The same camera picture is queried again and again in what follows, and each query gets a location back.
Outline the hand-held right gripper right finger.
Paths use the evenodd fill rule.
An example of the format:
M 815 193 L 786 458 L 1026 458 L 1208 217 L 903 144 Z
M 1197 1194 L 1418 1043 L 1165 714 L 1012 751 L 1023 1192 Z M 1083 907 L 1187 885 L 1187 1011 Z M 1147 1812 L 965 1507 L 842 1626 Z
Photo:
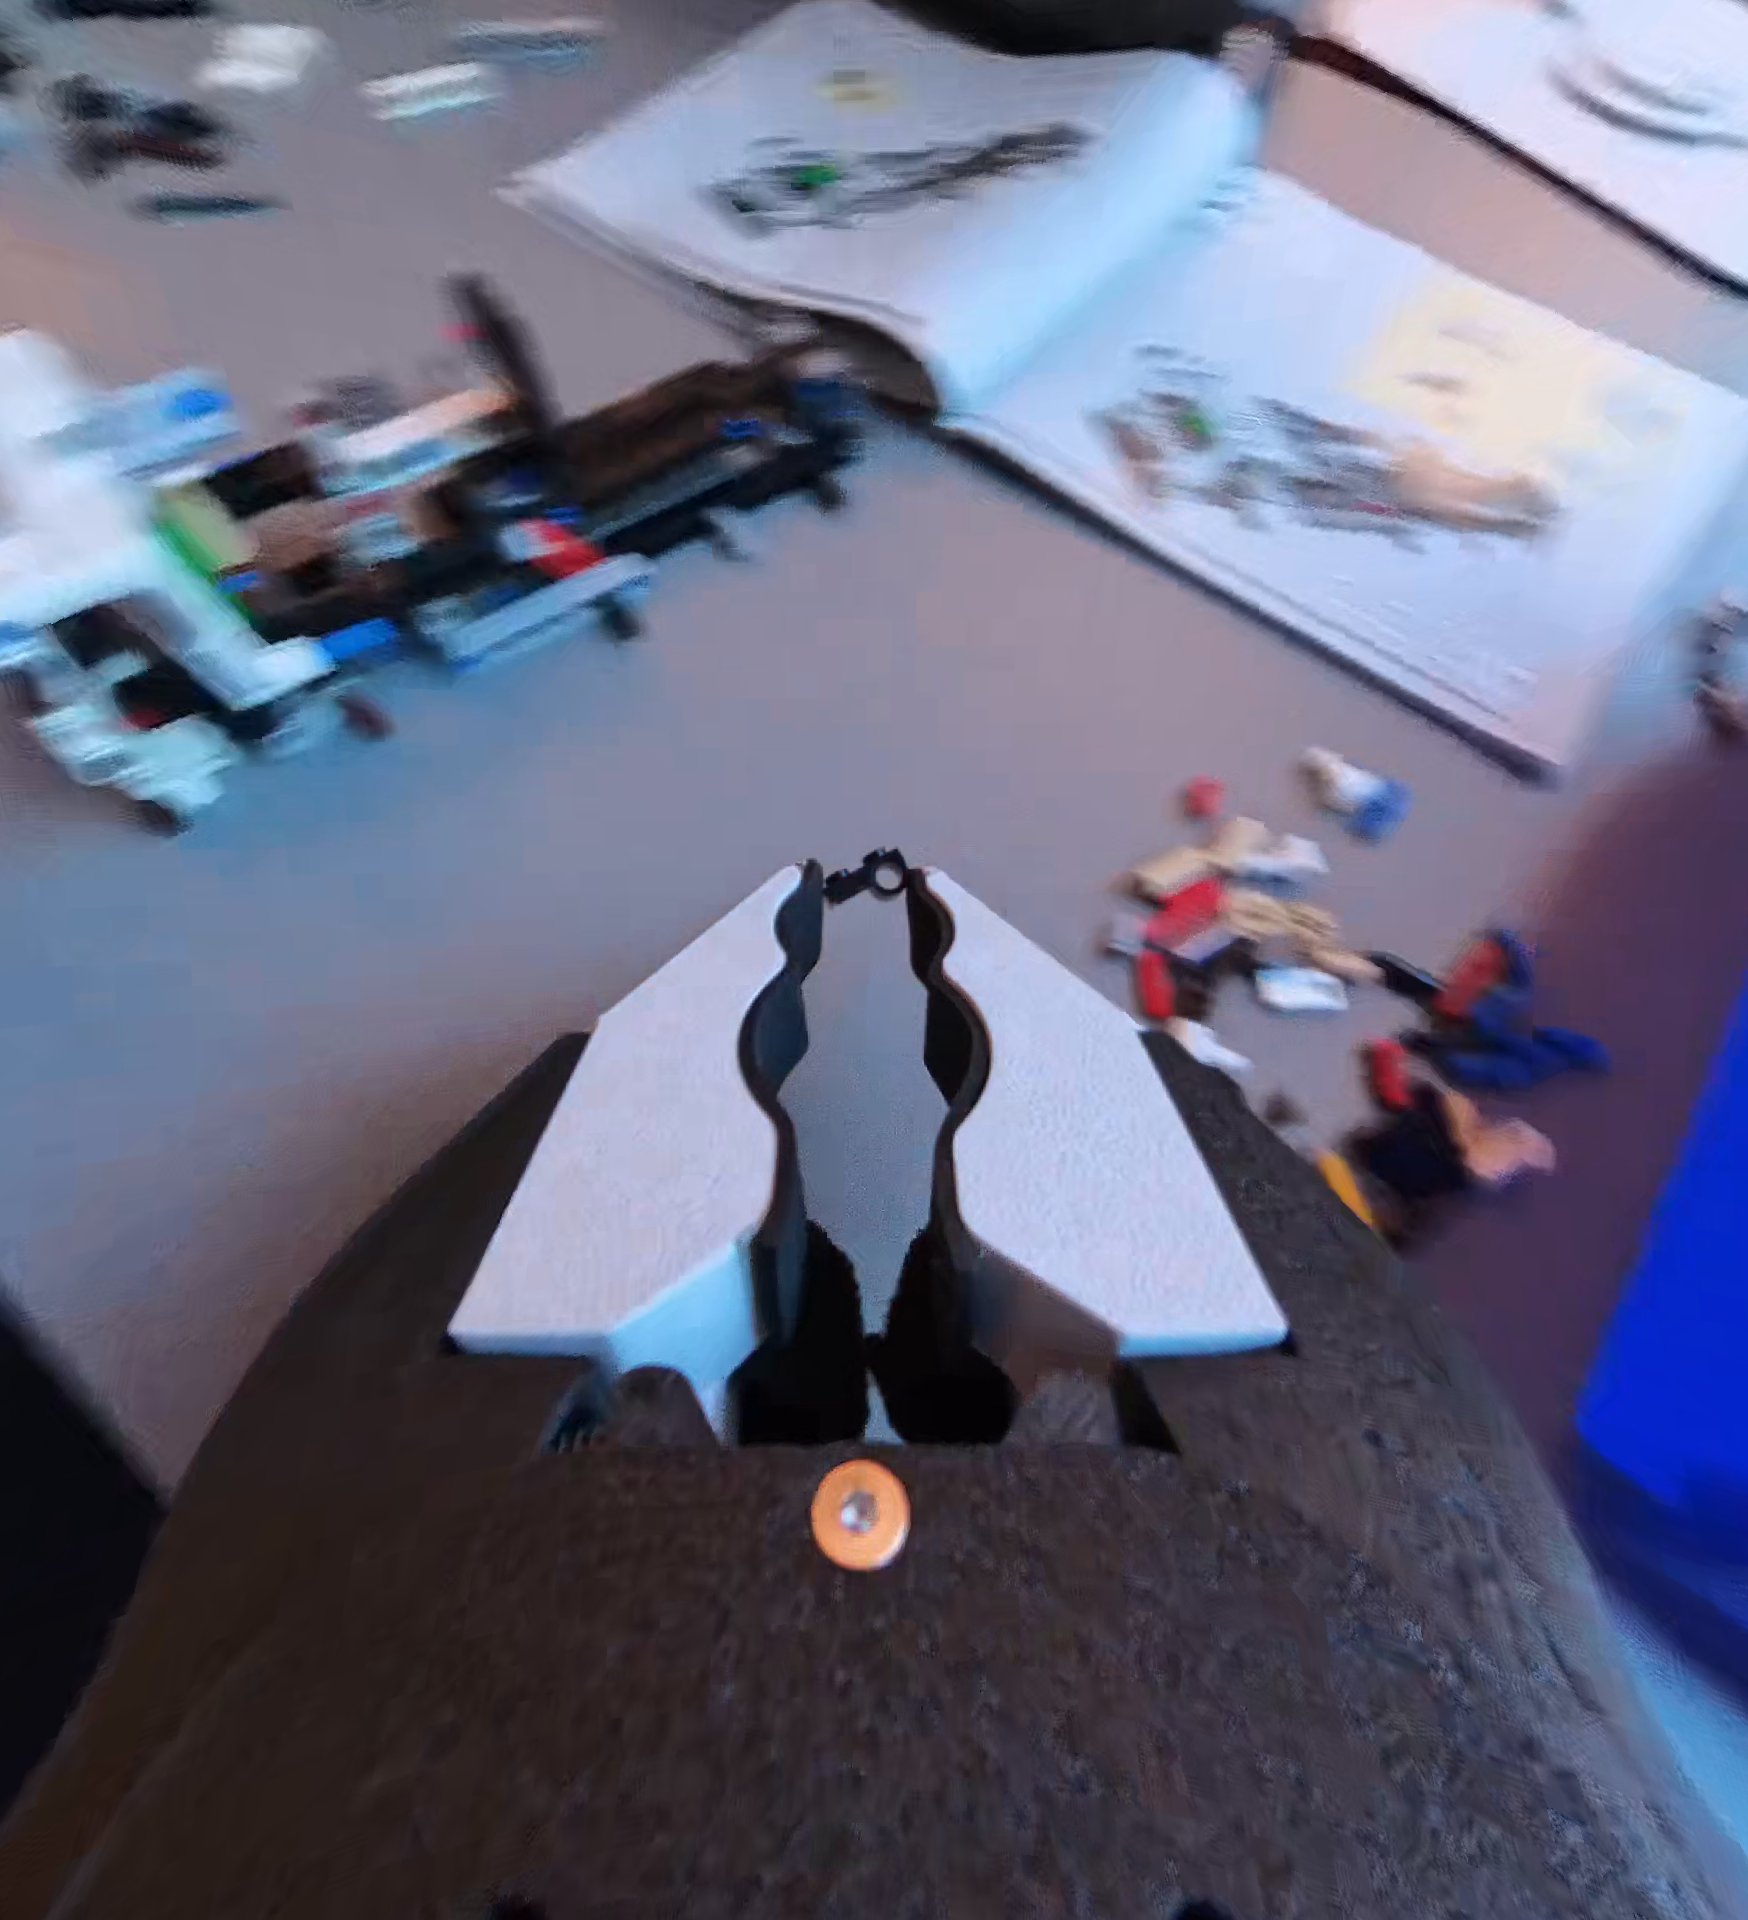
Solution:
M 907 1250 L 907 1416 L 1012 1418 L 1032 1379 L 1287 1341 L 1164 1065 L 1188 1052 L 945 870 L 907 873 L 926 1070 L 945 1114 Z

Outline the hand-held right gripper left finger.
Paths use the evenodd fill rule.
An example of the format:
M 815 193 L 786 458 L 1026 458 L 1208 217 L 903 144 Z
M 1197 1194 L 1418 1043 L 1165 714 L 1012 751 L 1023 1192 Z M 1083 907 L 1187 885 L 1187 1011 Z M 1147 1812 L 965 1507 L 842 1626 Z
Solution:
M 616 1001 L 574 1070 L 460 1296 L 467 1355 L 565 1355 L 684 1379 L 737 1438 L 734 1377 L 794 1333 L 805 1194 L 784 1087 L 822 870 L 774 870 Z

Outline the partly built lego truck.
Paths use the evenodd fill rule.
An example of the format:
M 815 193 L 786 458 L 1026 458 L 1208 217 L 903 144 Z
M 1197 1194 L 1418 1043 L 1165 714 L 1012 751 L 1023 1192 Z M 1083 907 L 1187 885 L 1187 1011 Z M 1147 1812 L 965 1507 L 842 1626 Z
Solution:
M 569 415 L 487 279 L 446 299 L 470 383 L 330 383 L 230 463 L 216 377 L 101 393 L 52 337 L 0 336 L 0 689 L 70 784 L 182 835 L 240 761 L 385 737 L 362 689 L 385 661 L 635 641 L 673 550 L 737 560 L 747 516 L 842 506 L 862 398 L 816 332 Z

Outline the pile of coloured lego parts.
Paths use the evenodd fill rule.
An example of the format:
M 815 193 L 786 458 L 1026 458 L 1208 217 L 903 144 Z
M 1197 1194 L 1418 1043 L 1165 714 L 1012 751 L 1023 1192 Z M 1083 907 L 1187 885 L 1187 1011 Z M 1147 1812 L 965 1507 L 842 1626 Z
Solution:
M 1177 809 L 1188 838 L 1127 870 L 1127 906 L 1100 937 L 1147 1025 L 1246 1090 L 1252 1066 L 1215 1031 L 1229 981 L 1287 1021 L 1343 1018 L 1360 990 L 1407 1011 L 1404 1026 L 1355 1043 L 1365 1117 L 1340 1141 L 1313 1141 L 1280 1092 L 1263 1104 L 1276 1141 L 1391 1246 L 1558 1168 L 1555 1143 L 1492 1102 L 1604 1076 L 1612 1062 L 1592 1035 L 1534 1012 L 1534 950 L 1514 931 L 1485 929 L 1435 971 L 1355 948 L 1311 900 L 1328 878 L 1313 841 L 1232 811 L 1218 777 L 1188 781 Z

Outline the small dark lego pin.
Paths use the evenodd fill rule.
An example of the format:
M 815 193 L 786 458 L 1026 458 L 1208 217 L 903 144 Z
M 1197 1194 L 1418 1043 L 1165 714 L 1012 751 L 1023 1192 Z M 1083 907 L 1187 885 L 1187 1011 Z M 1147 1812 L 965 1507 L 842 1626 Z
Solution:
M 1696 720 L 1717 747 L 1740 747 L 1748 737 L 1748 700 L 1737 685 L 1746 651 L 1748 600 L 1726 590 L 1696 614 L 1687 682 Z

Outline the white lego beam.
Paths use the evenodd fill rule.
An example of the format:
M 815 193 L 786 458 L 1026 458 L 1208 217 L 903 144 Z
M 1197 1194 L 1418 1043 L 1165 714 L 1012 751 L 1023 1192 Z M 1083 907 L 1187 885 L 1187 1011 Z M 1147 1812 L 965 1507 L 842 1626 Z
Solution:
M 359 82 L 357 98 L 375 123 L 422 123 L 497 105 L 503 79 L 487 62 L 453 59 Z

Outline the grey lego beam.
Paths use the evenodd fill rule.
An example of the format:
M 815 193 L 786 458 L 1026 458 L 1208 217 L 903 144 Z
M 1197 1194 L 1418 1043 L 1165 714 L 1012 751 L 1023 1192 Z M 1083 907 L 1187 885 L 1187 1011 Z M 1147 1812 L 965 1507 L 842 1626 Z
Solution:
M 452 47 L 503 69 L 574 69 L 598 54 L 609 24 L 595 15 L 474 18 L 452 28 Z

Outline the pile of small dark lego parts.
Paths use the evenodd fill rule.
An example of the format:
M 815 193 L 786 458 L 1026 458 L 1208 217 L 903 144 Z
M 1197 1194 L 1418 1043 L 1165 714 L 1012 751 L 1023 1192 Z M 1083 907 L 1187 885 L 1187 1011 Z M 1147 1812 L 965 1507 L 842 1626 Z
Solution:
M 219 24 L 219 3 L 22 3 L 44 28 L 164 28 Z M 148 86 L 107 82 L 88 72 L 44 72 L 44 54 L 27 51 L 22 28 L 0 15 L 0 161 L 44 132 L 52 157 L 76 186 L 101 186 L 124 170 L 158 168 L 179 177 L 216 177 L 237 159 L 240 139 L 210 105 L 168 98 Z M 145 193 L 244 193 L 227 187 L 149 187 Z

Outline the blue plastic bin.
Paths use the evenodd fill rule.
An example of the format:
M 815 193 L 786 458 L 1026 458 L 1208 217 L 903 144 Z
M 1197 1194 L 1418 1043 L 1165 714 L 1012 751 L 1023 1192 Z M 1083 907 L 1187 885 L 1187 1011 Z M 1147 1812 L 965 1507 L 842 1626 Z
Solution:
M 1605 1571 L 1748 1694 L 1748 981 L 1575 1416 Z

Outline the open instruction booklet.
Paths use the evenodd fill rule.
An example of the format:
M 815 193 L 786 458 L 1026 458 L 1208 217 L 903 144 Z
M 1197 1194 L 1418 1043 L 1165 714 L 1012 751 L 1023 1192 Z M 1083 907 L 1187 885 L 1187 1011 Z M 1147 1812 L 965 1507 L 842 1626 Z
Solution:
M 945 432 L 1558 771 L 1741 479 L 1748 398 L 1351 220 L 1259 132 L 1215 59 L 796 3 L 504 195 L 882 336 Z

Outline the white stand with wooden board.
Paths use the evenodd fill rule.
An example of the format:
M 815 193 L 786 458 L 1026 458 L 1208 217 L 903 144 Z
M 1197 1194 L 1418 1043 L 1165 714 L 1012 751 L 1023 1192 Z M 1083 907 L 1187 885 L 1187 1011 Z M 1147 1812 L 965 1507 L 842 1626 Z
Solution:
M 1748 3 L 1328 3 L 1323 34 L 1748 292 Z

